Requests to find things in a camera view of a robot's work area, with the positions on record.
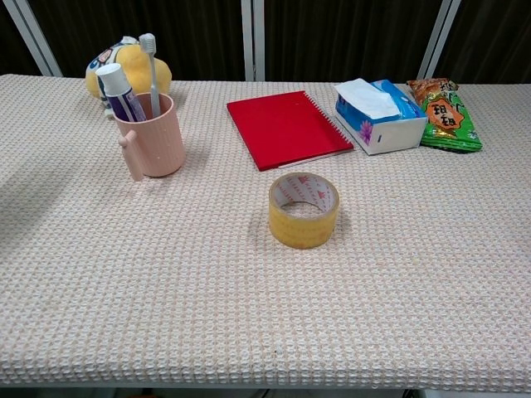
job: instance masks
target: pink cup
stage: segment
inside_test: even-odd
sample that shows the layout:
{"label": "pink cup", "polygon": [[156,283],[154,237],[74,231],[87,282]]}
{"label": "pink cup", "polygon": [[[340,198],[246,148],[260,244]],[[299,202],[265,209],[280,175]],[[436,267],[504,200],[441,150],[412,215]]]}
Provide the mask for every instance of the pink cup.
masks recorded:
{"label": "pink cup", "polygon": [[162,177],[176,172],[184,163],[184,146],[173,99],[159,94],[160,116],[152,119],[150,93],[137,95],[146,113],[145,122],[116,119],[123,137],[119,139],[125,162],[135,181],[145,176]]}

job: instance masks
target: yellow tape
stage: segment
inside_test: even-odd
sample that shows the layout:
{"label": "yellow tape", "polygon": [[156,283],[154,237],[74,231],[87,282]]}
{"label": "yellow tape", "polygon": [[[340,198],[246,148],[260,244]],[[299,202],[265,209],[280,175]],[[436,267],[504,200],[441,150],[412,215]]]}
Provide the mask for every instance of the yellow tape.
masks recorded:
{"label": "yellow tape", "polygon": [[[297,217],[282,209],[293,202],[317,206],[323,214]],[[339,194],[328,180],[309,172],[292,172],[278,178],[269,190],[269,227],[285,245],[309,249],[322,245],[334,231],[338,218]]]}

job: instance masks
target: toothbrush head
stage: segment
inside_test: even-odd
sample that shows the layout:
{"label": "toothbrush head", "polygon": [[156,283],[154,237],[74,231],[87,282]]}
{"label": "toothbrush head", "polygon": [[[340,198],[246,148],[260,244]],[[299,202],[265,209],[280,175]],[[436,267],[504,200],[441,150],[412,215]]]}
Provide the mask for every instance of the toothbrush head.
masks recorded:
{"label": "toothbrush head", "polygon": [[154,54],[157,51],[157,44],[155,42],[155,36],[152,33],[145,33],[139,37],[140,49],[146,54]]}

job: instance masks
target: curtain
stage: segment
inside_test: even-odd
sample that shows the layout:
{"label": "curtain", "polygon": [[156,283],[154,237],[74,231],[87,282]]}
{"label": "curtain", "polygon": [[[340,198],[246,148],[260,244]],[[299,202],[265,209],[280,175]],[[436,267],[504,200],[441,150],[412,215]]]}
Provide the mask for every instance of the curtain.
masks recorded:
{"label": "curtain", "polygon": [[531,2],[462,0],[436,76],[457,83],[531,83]]}
{"label": "curtain", "polygon": [[240,0],[29,0],[64,76],[122,36],[152,32],[174,80],[244,80]]}
{"label": "curtain", "polygon": [[267,80],[417,77],[441,0],[265,0]]}
{"label": "curtain", "polygon": [[40,75],[41,72],[33,60],[31,52],[20,36],[15,22],[11,19],[6,6],[0,6],[0,75],[16,73],[19,75]]}

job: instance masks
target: white toothbrush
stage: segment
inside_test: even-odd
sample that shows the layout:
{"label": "white toothbrush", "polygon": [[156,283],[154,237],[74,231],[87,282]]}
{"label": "white toothbrush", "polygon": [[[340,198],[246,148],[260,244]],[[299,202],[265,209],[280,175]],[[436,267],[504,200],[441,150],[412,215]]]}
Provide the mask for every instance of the white toothbrush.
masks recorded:
{"label": "white toothbrush", "polygon": [[157,51],[157,43],[155,36],[152,33],[145,33],[139,37],[140,49],[149,55],[149,62],[151,64],[151,110],[153,118],[160,116],[160,103],[158,102],[157,90],[157,74],[155,73],[155,52]]}

